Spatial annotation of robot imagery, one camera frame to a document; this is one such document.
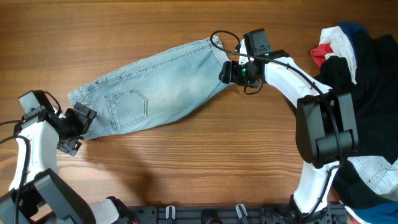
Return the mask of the light blue denim shorts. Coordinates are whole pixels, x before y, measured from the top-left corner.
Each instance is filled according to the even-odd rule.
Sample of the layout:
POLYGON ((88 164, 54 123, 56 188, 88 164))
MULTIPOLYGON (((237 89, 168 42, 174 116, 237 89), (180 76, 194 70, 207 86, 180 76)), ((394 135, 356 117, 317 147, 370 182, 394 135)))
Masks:
POLYGON ((218 76, 228 60, 218 37, 140 59, 69 93, 72 104, 96 111, 85 139, 172 123, 227 86, 218 76))

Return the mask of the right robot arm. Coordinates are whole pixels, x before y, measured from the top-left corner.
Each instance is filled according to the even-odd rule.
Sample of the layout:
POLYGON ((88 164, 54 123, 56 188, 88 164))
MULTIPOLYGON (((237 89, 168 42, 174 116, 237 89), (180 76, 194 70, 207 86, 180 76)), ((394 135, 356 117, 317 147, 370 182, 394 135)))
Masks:
POLYGON ((259 91, 267 83, 292 104, 303 169, 284 216, 289 223, 310 223, 325 217, 333 179, 358 148, 351 95, 337 93, 312 78, 283 50, 261 56, 240 54, 238 61, 223 64, 219 79, 259 91))

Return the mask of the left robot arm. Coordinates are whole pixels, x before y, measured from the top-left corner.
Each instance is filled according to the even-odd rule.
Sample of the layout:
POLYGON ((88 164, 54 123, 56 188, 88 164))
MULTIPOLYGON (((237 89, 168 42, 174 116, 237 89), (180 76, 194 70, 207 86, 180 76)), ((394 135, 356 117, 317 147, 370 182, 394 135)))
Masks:
POLYGON ((76 103, 64 117, 48 102, 23 103, 24 116, 11 139, 19 146, 17 169, 1 196, 3 223, 33 223, 39 207, 52 211, 38 223, 136 223, 137 217, 115 197, 88 204, 57 174, 56 151, 74 156, 96 112, 76 103))

